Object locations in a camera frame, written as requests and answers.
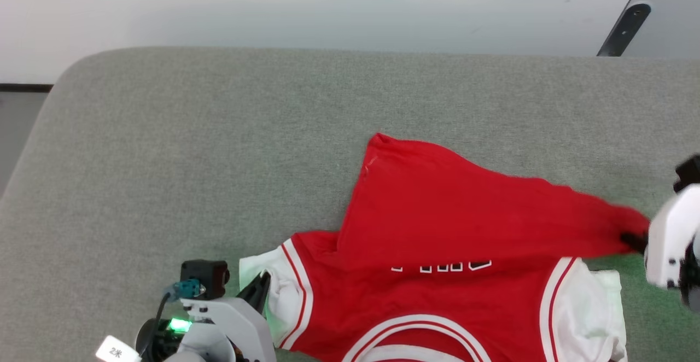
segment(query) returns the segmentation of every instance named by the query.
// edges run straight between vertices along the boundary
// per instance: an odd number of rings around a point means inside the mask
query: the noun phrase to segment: glowing green led
[[[192,325],[188,320],[172,319],[168,327],[175,332],[187,332]]]

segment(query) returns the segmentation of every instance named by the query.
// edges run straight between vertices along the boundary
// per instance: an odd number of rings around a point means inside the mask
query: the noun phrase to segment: white wall
[[[0,83],[138,45],[595,55],[628,0],[0,0]]]
[[[652,11],[627,46],[624,57],[700,59],[700,5],[697,0],[632,0]]]

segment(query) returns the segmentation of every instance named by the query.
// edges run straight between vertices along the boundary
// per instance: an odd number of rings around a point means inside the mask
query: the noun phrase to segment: red and white jersey
[[[617,272],[577,258],[347,270],[338,233],[302,232],[240,261],[272,275],[277,347],[323,362],[627,360]]]

